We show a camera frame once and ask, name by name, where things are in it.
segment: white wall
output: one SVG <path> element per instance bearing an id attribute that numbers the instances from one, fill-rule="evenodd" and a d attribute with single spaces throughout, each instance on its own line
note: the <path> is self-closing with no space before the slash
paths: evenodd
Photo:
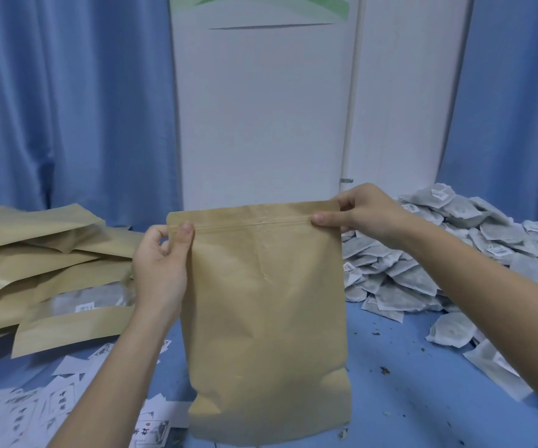
<path id="1" fill-rule="evenodd" d="M 320 26 L 204 30 L 172 16 L 185 210 L 337 193 L 356 5 Z"/>
<path id="2" fill-rule="evenodd" d="M 469 0 L 367 0 L 347 177 L 391 195 L 434 182 Z"/>

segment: white pole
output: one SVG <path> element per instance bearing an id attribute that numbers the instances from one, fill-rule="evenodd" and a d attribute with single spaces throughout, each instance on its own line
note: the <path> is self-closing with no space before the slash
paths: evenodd
<path id="1" fill-rule="evenodd" d="M 352 76 L 350 78 L 350 95 L 348 97 L 348 116 L 346 119 L 346 135 L 344 136 L 344 150 L 342 154 L 342 168 L 340 173 L 340 192 L 343 192 L 346 189 L 346 184 L 354 182 L 354 179 L 348 177 L 348 158 L 350 157 L 350 140 L 352 137 L 352 127 L 354 126 L 356 88 L 358 86 L 358 67 L 360 65 L 360 52 L 362 49 L 365 11 L 366 0 L 358 0 L 354 54 L 352 55 Z"/>

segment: tabletop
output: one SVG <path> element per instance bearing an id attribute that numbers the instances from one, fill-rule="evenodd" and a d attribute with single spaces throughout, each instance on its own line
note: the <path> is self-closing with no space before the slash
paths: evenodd
<path id="1" fill-rule="evenodd" d="M 438 313 L 410 314 L 400 324 L 347 303 L 352 421 L 344 428 L 280 444 L 283 448 L 538 448 L 538 397 L 516 402 L 461 354 L 424 340 Z M 191 401 L 179 323 L 161 354 L 149 398 Z M 0 388 L 44 386 L 65 355 L 87 358 L 105 338 L 10 359 L 12 336 L 0 338 Z M 173 429 L 167 447 L 227 448 Z"/>

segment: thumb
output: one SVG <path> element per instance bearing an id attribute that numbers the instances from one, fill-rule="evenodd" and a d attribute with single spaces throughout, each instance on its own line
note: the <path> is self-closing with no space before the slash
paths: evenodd
<path id="1" fill-rule="evenodd" d="M 192 223 L 184 222 L 180 225 L 177 233 L 175 233 L 170 240 L 169 257 L 174 261 L 185 263 L 193 237 L 194 226 Z"/>
<path id="2" fill-rule="evenodd" d="M 317 226 L 351 226 L 352 210 L 344 212 L 317 212 L 312 217 L 312 222 Z"/>

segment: person's left arm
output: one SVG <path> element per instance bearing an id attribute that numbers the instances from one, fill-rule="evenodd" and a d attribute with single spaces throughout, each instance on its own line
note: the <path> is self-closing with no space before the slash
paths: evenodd
<path id="1" fill-rule="evenodd" d="M 193 226 L 184 223 L 162 245 L 166 226 L 151 226 L 145 233 L 133 259 L 137 301 L 132 318 L 48 448 L 130 444 L 163 339 L 180 315 L 193 233 Z"/>

